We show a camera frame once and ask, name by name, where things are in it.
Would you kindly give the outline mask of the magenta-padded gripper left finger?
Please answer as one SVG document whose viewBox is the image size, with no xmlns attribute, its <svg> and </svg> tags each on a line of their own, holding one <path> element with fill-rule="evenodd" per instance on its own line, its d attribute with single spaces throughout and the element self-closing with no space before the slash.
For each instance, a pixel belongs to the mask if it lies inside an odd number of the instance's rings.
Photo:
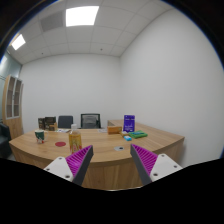
<svg viewBox="0 0 224 224">
<path fill-rule="evenodd" d="M 81 186 L 93 155 L 89 145 L 68 157 L 57 157 L 44 170 Z"/>
</svg>

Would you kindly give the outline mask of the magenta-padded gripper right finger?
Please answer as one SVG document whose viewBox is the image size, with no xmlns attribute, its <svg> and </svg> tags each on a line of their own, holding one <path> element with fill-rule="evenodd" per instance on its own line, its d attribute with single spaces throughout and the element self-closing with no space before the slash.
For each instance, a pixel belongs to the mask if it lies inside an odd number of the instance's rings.
<svg viewBox="0 0 224 224">
<path fill-rule="evenodd" d="M 166 177 L 182 169 L 166 154 L 155 154 L 145 148 L 132 144 L 130 154 L 135 162 L 143 185 Z"/>
</svg>

